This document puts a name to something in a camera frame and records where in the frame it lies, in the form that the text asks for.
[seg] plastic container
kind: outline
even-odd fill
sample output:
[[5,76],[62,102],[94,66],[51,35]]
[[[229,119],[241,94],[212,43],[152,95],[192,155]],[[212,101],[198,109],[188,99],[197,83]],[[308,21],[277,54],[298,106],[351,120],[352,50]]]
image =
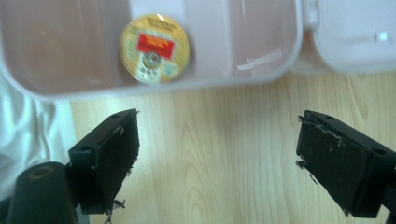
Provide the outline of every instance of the plastic container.
[[[305,27],[331,68],[392,70],[395,11],[389,0],[4,0],[0,64],[20,91],[45,99],[264,83],[293,66]],[[123,28],[149,13],[177,21],[191,45],[184,74],[160,87],[120,60]]]

